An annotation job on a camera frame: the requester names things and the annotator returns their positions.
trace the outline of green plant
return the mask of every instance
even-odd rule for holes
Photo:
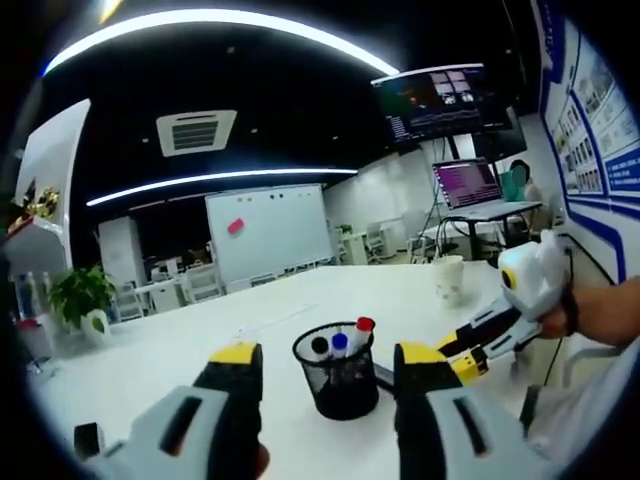
[[[102,268],[77,268],[57,281],[49,291],[49,301],[63,321],[80,328],[83,315],[91,310],[105,310],[115,293]]]

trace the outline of pen holder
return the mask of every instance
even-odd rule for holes
[[[365,345],[343,358],[319,360],[311,348],[311,342],[317,337],[326,338],[329,344],[336,333],[353,338],[355,325],[349,322],[323,325],[304,333],[293,344],[293,355],[302,364],[316,408],[332,420],[363,417],[378,403],[371,355],[373,333]]]

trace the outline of potted plant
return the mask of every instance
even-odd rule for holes
[[[111,336],[105,309],[115,293],[102,268],[76,268],[53,284],[51,307],[62,321],[81,330],[96,346],[106,345]]]

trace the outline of white cup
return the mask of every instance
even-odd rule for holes
[[[443,307],[453,308],[463,302],[464,260],[460,255],[440,257],[431,263],[436,297]]]

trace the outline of white chair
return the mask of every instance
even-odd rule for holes
[[[161,272],[159,268],[154,268],[151,270],[151,282],[163,282],[169,279],[169,275],[167,272]]]
[[[138,295],[136,295],[134,282],[117,286],[113,303],[118,322],[144,317],[144,309]]]
[[[185,293],[191,303],[204,302],[224,294],[214,265],[187,270]]]
[[[366,243],[369,262],[380,263],[380,252],[384,250],[385,243],[380,229],[380,222],[367,225]]]
[[[344,248],[344,242],[342,241],[342,230],[340,228],[334,228],[331,230],[331,241],[333,242],[333,251],[336,255],[338,265],[344,263],[343,257],[347,254],[347,249]]]
[[[154,285],[154,288],[149,290],[149,295],[151,295],[156,313],[175,310],[187,304],[184,292],[174,282],[163,282]]]
[[[259,287],[260,285],[264,285],[265,283],[270,283],[276,280],[276,275],[274,273],[266,273],[264,275],[257,275],[251,278],[251,288]]]

